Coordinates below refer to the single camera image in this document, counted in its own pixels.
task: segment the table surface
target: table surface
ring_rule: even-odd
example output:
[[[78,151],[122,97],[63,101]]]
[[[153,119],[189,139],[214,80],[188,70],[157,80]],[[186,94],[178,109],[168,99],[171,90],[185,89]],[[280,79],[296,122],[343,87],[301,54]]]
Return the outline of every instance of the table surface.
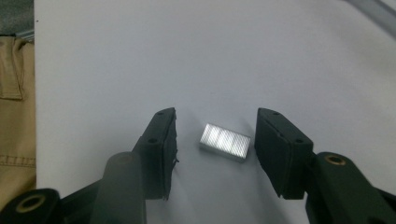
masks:
[[[199,150],[208,122],[254,138],[259,107],[396,193],[396,41],[346,1],[35,1],[37,186],[66,196],[177,110],[168,202],[148,223],[307,223],[254,153]]]

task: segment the gray fabric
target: gray fabric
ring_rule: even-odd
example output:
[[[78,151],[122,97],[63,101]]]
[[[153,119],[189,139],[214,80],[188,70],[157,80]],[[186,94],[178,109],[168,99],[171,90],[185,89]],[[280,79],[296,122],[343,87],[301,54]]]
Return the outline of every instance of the gray fabric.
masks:
[[[0,35],[34,28],[34,0],[0,0]]]

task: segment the white table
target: white table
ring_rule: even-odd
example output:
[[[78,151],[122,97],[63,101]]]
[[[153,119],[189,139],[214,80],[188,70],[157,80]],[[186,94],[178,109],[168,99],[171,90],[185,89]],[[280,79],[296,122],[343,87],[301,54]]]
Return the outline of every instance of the white table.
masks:
[[[177,109],[170,200],[148,223],[307,223],[251,148],[198,149],[207,122],[254,137],[259,107],[396,193],[396,41],[345,1],[35,1],[39,188],[66,196]]]

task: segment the metal block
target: metal block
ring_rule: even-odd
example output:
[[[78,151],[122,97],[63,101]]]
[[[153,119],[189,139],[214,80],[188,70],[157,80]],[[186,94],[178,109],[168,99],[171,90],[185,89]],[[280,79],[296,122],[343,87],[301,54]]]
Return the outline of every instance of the metal block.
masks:
[[[206,124],[200,147],[234,161],[242,162],[248,154],[250,138],[213,124]]]

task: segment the tan pants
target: tan pants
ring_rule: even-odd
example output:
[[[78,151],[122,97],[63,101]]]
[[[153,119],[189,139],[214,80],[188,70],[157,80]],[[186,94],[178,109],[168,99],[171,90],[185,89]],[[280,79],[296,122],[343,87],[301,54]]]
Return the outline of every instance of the tan pants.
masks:
[[[0,210],[35,188],[35,47],[0,36]]]

